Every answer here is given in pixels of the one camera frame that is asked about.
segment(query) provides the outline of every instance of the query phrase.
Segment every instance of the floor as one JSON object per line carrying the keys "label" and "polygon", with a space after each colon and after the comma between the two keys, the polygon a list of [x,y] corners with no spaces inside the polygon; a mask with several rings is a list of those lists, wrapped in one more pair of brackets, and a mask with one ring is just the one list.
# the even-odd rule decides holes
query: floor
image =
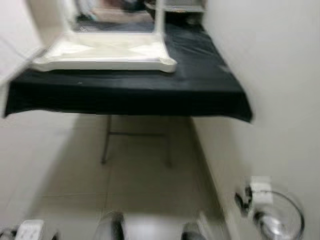
{"label": "floor", "polygon": [[[113,131],[163,133],[165,117],[114,116]],[[111,136],[106,117],[44,111],[0,122],[0,226],[43,219],[61,239],[92,239],[100,218],[121,211],[130,240],[178,240],[200,211],[221,222],[204,187],[188,119],[170,119],[172,167],[163,137]]]}

